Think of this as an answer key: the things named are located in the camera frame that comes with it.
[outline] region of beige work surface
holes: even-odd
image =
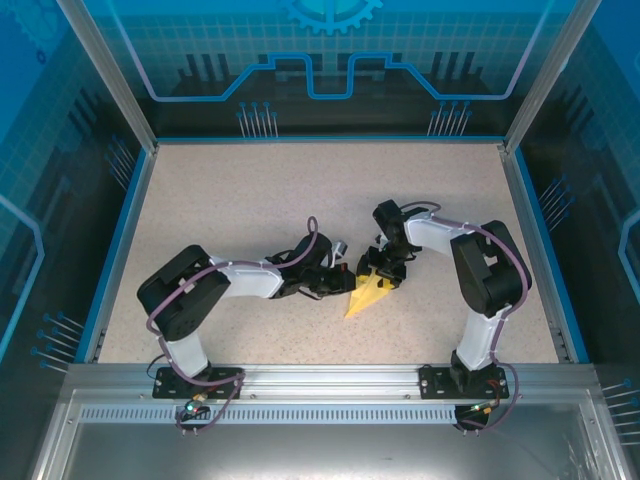
[[[324,235],[347,242],[345,259],[355,268],[379,233],[371,214],[390,198],[434,200],[443,217],[456,220],[502,220],[525,252],[495,145],[163,145],[100,361],[146,363],[159,353],[136,291],[184,247],[260,259],[295,247],[315,215]],[[214,363],[448,362],[468,309],[453,260],[429,251],[408,264],[408,279],[377,304],[345,319],[348,303],[348,294],[320,302],[302,295],[228,299],[209,314],[200,337]],[[535,284],[505,327],[499,356],[557,362]]]

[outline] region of yellow object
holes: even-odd
[[[357,279],[358,286],[351,292],[351,300],[349,301],[349,310],[345,318],[355,315],[364,310],[372,303],[377,302],[386,296],[393,289],[391,282],[372,272],[371,275],[360,275]]]

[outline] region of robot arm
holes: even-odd
[[[346,263],[338,263],[347,245],[332,243],[318,233],[313,248],[295,265],[278,268],[303,253],[312,235],[298,246],[262,260],[256,266],[231,264],[201,278],[170,303],[155,323],[164,337],[175,365],[194,378],[209,366],[197,329],[213,307],[224,298],[253,296],[268,299],[283,298],[306,289],[307,296],[321,299],[327,295],[349,292],[355,288],[355,276]],[[212,265],[225,262],[209,256],[202,247],[185,248],[164,267],[147,279],[138,289],[138,299],[147,314],[186,280]]]
[[[459,390],[467,389],[476,376],[472,372],[492,366],[490,346],[501,315],[522,294],[516,267],[485,236],[470,229],[444,225],[428,209],[403,211],[393,200],[388,200],[378,205],[373,217],[382,234],[378,247],[370,247],[360,260],[357,275],[369,275],[375,269],[377,275],[397,288],[406,279],[406,262],[412,261],[422,248],[453,258],[469,313],[462,341],[452,354],[451,373]],[[524,266],[502,222],[492,221],[482,228],[507,245]],[[527,288],[531,288],[531,275],[524,268]]]

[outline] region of enclosure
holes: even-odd
[[[8,2],[3,478],[635,478],[639,15],[628,0]],[[497,352],[519,374],[510,417],[463,435],[456,408],[477,398],[424,398],[423,365],[449,364],[469,310],[457,264],[425,251],[349,318],[348,294],[216,304],[206,355],[246,377],[212,431],[182,438],[184,400],[155,398],[168,364],[151,364],[142,283],[192,244],[293,249],[310,215],[355,269],[387,199],[509,229],[533,277]]]

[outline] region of perforated metal strip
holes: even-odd
[[[220,408],[190,423],[207,423]],[[176,405],[84,406],[81,423],[171,424]],[[225,424],[452,424],[454,407],[448,405],[232,405],[220,423]]]

